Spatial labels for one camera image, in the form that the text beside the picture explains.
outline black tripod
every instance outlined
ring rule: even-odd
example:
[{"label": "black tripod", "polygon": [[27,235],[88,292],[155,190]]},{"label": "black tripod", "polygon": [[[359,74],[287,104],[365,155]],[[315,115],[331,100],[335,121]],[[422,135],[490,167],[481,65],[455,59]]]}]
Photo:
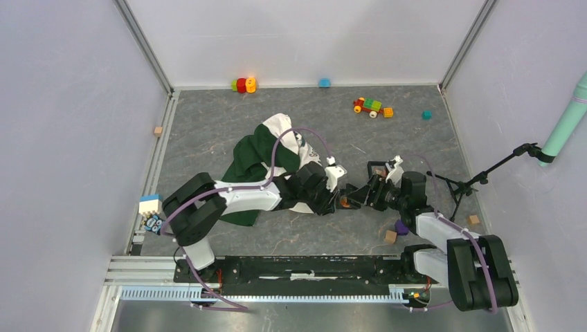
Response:
[{"label": "black tripod", "polygon": [[[458,208],[460,206],[460,202],[462,201],[462,197],[463,196],[471,196],[471,194],[473,194],[473,192],[477,192],[477,189],[473,188],[473,185],[475,183],[479,182],[482,185],[488,184],[489,180],[487,180],[487,176],[489,175],[489,173],[491,173],[492,171],[494,171],[496,168],[500,167],[501,165],[507,163],[508,161],[513,159],[513,157],[521,156],[527,152],[528,155],[530,155],[531,157],[538,158],[540,161],[543,161],[545,163],[551,163],[552,160],[554,160],[554,157],[547,156],[547,155],[543,154],[542,149],[540,147],[536,146],[537,144],[538,143],[532,143],[532,144],[524,143],[524,144],[520,145],[519,147],[517,147],[514,150],[514,152],[512,152],[512,154],[510,154],[509,156],[502,159],[499,163],[496,163],[495,165],[491,166],[489,169],[482,171],[481,173],[475,175],[471,180],[469,180],[467,182],[454,181],[454,180],[451,180],[450,178],[445,178],[443,176],[435,174],[437,178],[439,178],[440,180],[444,180],[446,182],[446,185],[449,186],[451,196],[453,197],[453,200],[455,201],[455,204],[456,204],[453,215],[451,216],[451,218],[449,220],[452,222],[455,221],[455,216],[456,216]],[[430,171],[426,172],[426,174],[428,174],[429,176],[432,176],[432,173]]]}]

